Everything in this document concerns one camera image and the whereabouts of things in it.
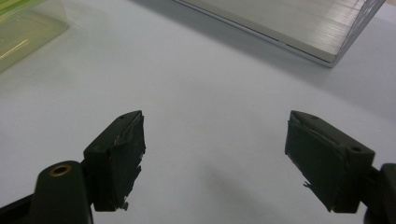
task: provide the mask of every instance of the white surface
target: white surface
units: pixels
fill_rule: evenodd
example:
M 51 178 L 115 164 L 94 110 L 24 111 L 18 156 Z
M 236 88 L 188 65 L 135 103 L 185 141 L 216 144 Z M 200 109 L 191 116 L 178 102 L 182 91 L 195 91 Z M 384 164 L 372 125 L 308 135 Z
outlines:
M 0 206 L 142 109 L 127 212 L 95 223 L 362 223 L 327 213 L 284 155 L 292 109 L 395 162 L 396 7 L 328 69 L 170 0 L 64 1 L 70 28 L 0 74 Z

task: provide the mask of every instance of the black bracket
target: black bracket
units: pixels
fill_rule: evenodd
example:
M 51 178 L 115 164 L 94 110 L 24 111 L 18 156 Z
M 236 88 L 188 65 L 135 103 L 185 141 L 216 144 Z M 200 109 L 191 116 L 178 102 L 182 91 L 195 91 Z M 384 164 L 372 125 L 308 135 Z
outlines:
M 115 119 L 84 150 L 38 176 L 35 193 L 0 209 L 0 223 L 89 224 L 96 211 L 126 210 L 146 145 L 141 111 Z
M 375 153 L 316 116 L 291 111 L 286 154 L 329 211 L 356 213 L 366 223 L 396 223 L 396 164 L 372 167 Z

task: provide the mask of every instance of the clear plastic container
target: clear plastic container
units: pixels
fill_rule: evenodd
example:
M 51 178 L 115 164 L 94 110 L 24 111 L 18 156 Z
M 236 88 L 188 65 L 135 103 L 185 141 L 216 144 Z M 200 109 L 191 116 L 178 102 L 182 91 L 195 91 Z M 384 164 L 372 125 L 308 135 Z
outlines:
M 67 26 L 60 0 L 0 0 L 0 73 Z

